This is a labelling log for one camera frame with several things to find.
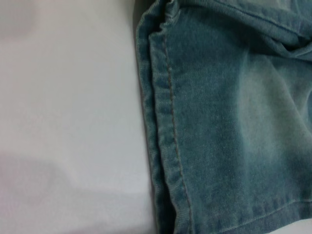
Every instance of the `faded denim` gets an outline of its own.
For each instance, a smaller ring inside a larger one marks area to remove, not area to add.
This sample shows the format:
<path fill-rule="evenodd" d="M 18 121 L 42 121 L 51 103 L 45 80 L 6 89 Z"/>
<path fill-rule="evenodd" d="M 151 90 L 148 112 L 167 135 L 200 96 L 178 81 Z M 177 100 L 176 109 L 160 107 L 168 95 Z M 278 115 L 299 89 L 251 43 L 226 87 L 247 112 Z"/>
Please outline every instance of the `faded denim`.
<path fill-rule="evenodd" d="M 136 33 L 158 232 L 312 217 L 312 1 L 157 0 Z"/>

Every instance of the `white backdrop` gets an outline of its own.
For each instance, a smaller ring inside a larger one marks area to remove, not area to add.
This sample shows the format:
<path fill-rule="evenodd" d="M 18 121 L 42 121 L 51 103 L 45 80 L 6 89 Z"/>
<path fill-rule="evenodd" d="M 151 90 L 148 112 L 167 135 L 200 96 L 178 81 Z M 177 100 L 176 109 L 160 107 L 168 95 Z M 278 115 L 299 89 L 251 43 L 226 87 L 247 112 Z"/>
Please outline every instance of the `white backdrop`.
<path fill-rule="evenodd" d="M 1 233 L 155 232 L 133 7 L 0 1 Z"/>

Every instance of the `light blue denim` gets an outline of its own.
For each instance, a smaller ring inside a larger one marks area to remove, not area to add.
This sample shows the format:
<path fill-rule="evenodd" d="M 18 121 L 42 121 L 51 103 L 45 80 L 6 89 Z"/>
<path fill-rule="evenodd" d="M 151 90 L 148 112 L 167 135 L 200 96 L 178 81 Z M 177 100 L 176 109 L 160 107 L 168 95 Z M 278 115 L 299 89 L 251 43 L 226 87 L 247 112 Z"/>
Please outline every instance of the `light blue denim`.
<path fill-rule="evenodd" d="M 160 234 L 312 217 L 312 1 L 156 0 L 136 33 Z"/>

